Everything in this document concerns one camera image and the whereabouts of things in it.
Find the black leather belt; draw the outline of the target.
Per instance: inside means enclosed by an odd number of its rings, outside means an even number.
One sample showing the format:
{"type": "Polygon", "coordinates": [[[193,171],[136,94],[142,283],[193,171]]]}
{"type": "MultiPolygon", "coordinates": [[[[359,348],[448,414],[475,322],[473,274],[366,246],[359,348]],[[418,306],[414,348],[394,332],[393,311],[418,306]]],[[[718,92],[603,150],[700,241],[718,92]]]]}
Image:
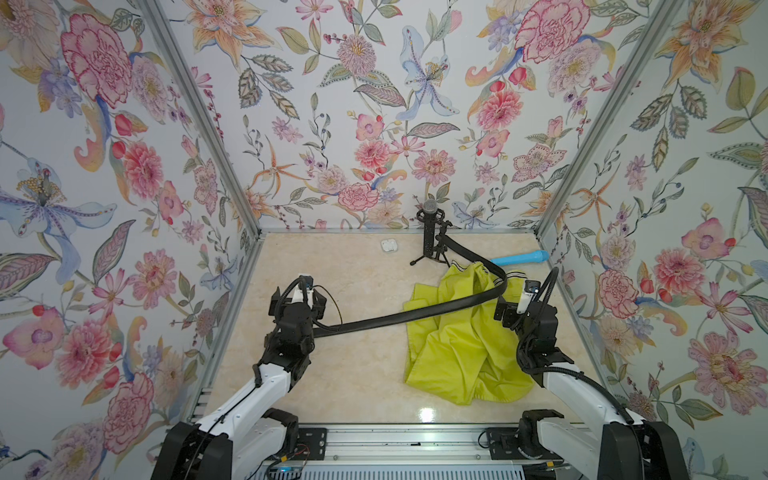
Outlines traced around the black leather belt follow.
{"type": "Polygon", "coordinates": [[[450,238],[447,234],[436,234],[435,239],[438,244],[444,246],[447,250],[453,251],[458,256],[468,260],[472,264],[480,263],[497,281],[493,283],[490,290],[486,290],[470,296],[461,297],[456,300],[438,303],[415,310],[408,310],[393,313],[385,316],[359,320],[348,324],[335,327],[314,327],[313,334],[316,338],[325,338],[366,330],[378,329],[398,324],[409,323],[425,318],[441,316],[465,309],[470,309],[489,301],[498,300],[507,290],[508,279],[504,269],[492,261],[476,254],[463,245],[450,238]]]}

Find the lime green trousers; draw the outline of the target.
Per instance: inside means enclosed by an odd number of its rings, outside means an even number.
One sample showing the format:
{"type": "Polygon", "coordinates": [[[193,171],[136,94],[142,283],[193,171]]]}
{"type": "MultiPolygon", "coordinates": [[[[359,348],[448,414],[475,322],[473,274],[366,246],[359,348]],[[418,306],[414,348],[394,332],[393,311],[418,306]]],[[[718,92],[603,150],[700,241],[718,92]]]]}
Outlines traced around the lime green trousers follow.
{"type": "MultiPolygon", "coordinates": [[[[498,277],[481,263],[454,264],[437,286],[416,284],[404,311],[490,291],[498,277]]],[[[406,324],[406,385],[455,405],[510,403],[534,387],[516,360],[517,335],[494,319],[497,300],[406,324]]]]}

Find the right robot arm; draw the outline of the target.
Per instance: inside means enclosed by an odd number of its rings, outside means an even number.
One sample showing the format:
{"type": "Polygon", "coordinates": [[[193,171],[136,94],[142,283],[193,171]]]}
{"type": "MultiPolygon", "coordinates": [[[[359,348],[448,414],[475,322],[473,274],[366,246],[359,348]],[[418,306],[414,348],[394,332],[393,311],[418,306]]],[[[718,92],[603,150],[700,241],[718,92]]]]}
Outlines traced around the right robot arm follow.
{"type": "Polygon", "coordinates": [[[518,338],[516,361],[536,384],[566,403],[581,424],[553,409],[525,411],[514,445],[530,460],[555,455],[583,479],[687,479],[675,431],[628,410],[557,347],[557,311],[532,301],[526,309],[501,299],[494,319],[518,338]]]}

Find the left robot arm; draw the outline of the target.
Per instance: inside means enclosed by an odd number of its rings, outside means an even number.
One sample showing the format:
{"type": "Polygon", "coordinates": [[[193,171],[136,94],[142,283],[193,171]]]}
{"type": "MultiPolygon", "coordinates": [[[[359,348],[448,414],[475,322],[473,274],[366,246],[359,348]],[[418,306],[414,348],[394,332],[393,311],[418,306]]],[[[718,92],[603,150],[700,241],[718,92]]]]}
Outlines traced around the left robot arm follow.
{"type": "Polygon", "coordinates": [[[265,337],[253,378],[213,413],[166,435],[153,479],[253,479],[261,464],[295,448],[298,418],[276,409],[301,379],[315,349],[313,328],[325,298],[300,276],[270,300],[275,327],[265,337]]]}

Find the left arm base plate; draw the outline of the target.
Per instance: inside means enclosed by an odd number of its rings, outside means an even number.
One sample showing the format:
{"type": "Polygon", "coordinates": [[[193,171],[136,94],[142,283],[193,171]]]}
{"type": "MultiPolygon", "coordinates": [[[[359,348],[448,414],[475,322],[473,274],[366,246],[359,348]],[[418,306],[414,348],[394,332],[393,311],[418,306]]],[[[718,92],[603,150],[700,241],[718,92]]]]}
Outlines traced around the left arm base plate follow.
{"type": "Polygon", "coordinates": [[[269,452],[269,458],[321,461],[325,459],[327,445],[327,428],[290,427],[285,431],[278,448],[269,452]]]}

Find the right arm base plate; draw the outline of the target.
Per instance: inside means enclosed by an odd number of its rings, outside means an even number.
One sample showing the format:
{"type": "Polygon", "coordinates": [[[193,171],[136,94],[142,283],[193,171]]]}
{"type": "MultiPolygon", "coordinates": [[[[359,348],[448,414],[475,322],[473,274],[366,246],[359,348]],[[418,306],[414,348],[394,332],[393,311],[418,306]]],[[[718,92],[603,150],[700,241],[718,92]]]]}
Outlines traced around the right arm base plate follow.
{"type": "Polygon", "coordinates": [[[490,427],[478,437],[478,445],[489,451],[492,460],[562,463],[563,459],[557,454],[541,446],[532,445],[517,427],[490,427]]]}

